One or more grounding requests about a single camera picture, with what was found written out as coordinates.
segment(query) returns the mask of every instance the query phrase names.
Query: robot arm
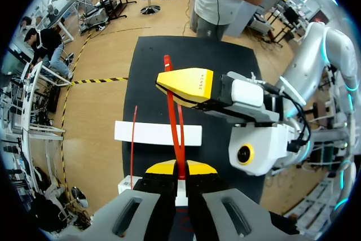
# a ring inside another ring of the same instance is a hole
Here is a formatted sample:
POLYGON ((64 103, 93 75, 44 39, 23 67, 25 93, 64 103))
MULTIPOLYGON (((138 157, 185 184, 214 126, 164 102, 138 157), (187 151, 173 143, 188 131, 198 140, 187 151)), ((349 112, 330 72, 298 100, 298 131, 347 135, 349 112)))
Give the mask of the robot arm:
MULTIPOLYGON (((165 93, 172 91, 174 100, 183 106, 239 124, 232 128, 230 163, 258 176, 274 166, 297 164, 309 156, 313 146, 309 126, 305 120, 300 124, 292 116, 306 105, 330 62, 340 69, 350 102, 358 104, 359 80, 353 44, 343 33, 321 23, 309 25, 298 54, 276 86, 254 76, 246 78, 233 72, 217 75, 200 68, 160 73, 156 86, 165 93)), ((347 114, 352 125, 354 117, 350 109, 347 114)))
MULTIPOLYGON (((302 46, 276 86, 284 87, 292 98, 305 106, 319 85, 323 69, 330 63, 340 70, 353 104, 359 106, 360 79, 354 45, 348 36, 322 23, 308 26, 302 46)), ((284 110, 287 117, 297 113, 287 100, 284 110)))

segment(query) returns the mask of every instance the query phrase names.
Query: white block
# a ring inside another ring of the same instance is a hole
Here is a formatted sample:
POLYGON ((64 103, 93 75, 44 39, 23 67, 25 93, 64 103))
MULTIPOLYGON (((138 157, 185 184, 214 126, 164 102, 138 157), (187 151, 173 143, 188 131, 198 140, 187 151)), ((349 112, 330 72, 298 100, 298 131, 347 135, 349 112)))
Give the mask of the white block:
MULTIPOLYGON (((139 179, 142 179, 141 177, 138 176, 133 176, 133 187, 135 186, 135 184, 137 183, 137 181, 139 179)), ((130 188, 130 175, 127 175, 119 184, 118 184, 118 194, 124 192, 127 189, 131 189, 130 188)))
MULTIPOLYGON (((114 139, 131 142, 133 123, 131 121, 115 121, 114 139)), ((177 125, 178 140, 181 143, 181 126, 177 125)), ((136 122, 134 125, 134 142, 173 146, 170 124, 148 124, 136 122)), ((202 126, 184 126, 184 145, 202 145, 202 126)))
POLYGON ((175 197, 175 206, 188 206, 186 197, 186 180, 178 180, 177 197, 175 197))

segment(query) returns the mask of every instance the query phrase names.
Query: red cable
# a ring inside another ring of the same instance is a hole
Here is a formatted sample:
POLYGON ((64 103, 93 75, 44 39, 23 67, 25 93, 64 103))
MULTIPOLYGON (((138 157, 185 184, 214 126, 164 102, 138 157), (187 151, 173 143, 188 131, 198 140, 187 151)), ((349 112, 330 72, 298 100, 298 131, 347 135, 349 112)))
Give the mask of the red cable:
POLYGON ((131 147, 130 147, 130 188, 133 189, 133 151, 134 151, 134 126, 137 117, 138 106, 135 106, 133 116, 133 128, 131 130, 131 147))
MULTIPOLYGON (((165 55, 164 56, 164 68, 166 72, 169 72, 173 69, 170 56, 165 55)), ((173 137, 173 145, 174 145, 174 151, 175 151, 175 158, 177 160, 178 165, 178 179, 184 180, 186 179, 186 158, 184 153, 184 131, 183 130, 183 115, 182 115, 182 109, 178 108, 179 113, 179 122, 180 125, 180 135, 183 137, 181 138, 181 142, 183 142, 182 146, 179 146, 178 142, 178 133, 177 133, 177 119, 175 118, 175 108, 174 108, 174 101, 173 101, 173 93, 171 91, 167 91, 167 102, 168 102, 168 111, 169 111, 169 121, 170 121, 170 127, 171 127, 171 134, 173 137)))
POLYGON ((183 226, 184 221, 189 220, 189 219, 190 219, 190 217, 183 217, 179 222, 180 227, 185 231, 193 231, 193 229, 186 228, 183 226))
POLYGON ((184 122, 183 122, 183 113, 182 113, 182 106, 180 104, 177 104, 178 106, 178 116, 179 116, 179 125, 180 125, 180 150, 181 155, 183 156, 183 160, 186 159, 186 149, 184 146, 184 122))

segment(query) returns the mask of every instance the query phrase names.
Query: white cable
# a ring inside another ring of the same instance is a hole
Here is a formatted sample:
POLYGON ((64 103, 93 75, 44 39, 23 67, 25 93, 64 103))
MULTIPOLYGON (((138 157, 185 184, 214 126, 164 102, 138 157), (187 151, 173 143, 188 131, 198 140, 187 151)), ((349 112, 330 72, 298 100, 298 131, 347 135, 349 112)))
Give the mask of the white cable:
POLYGON ((310 120, 309 122, 314 122, 314 121, 318 121, 318 120, 322 120, 322 119, 328 119, 328 118, 333 118, 335 117, 335 115, 326 115, 326 116, 322 116, 322 117, 318 117, 318 118, 315 118, 313 120, 310 120))
POLYGON ((305 166, 305 164, 302 164, 301 169, 303 169, 303 170, 305 170, 307 172, 315 172, 315 170, 306 169, 304 166, 305 166))
POLYGON ((324 162, 324 163, 307 163, 307 164, 314 165, 314 166, 323 166, 323 165, 333 165, 333 164, 339 164, 339 163, 341 163, 341 161, 324 162))

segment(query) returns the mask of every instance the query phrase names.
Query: black table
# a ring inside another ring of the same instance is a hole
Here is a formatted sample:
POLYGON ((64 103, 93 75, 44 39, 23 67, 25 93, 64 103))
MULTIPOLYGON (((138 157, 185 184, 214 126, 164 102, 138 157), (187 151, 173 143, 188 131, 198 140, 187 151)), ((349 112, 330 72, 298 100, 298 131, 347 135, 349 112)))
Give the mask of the black table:
MULTIPOLYGON (((139 37, 133 54, 127 85, 124 121, 169 124, 166 95, 155 87, 159 72, 164 71, 164 55, 170 55, 174 69, 207 68, 218 73, 234 71, 245 76, 261 74, 252 49, 202 38, 154 36, 139 37)), ((262 195, 264 176, 248 176, 233 168, 228 160, 228 143, 232 126, 226 120, 196 109, 183 107, 184 124, 202 126, 202 146, 186 147, 186 159, 207 163, 221 178, 256 203, 262 195)), ((130 173, 130 143, 122 143, 124 175, 130 173)), ((134 174, 143 176, 155 163, 175 159, 173 146, 134 144, 134 174)))

